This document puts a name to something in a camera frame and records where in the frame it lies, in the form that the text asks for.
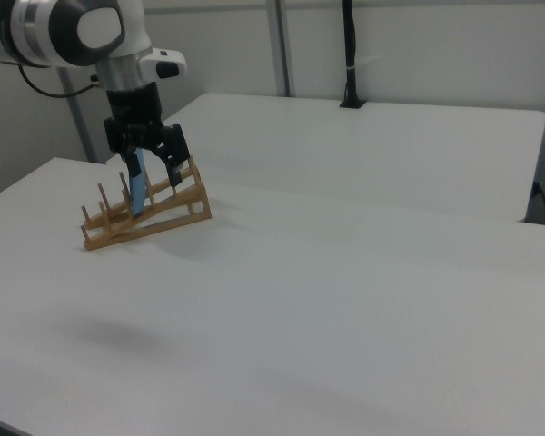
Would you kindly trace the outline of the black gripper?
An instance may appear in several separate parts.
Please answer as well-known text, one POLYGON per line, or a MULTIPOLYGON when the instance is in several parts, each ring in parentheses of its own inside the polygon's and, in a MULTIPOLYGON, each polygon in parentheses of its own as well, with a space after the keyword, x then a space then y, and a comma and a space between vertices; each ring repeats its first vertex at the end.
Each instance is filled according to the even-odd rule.
POLYGON ((154 153, 165 165, 170 185, 182 180, 180 167, 189 159, 189 149, 179 124, 164 126, 162 104, 156 83, 127 91, 106 91, 112 115, 104 120, 111 152, 120 154, 129 177, 142 173, 138 148, 154 153))

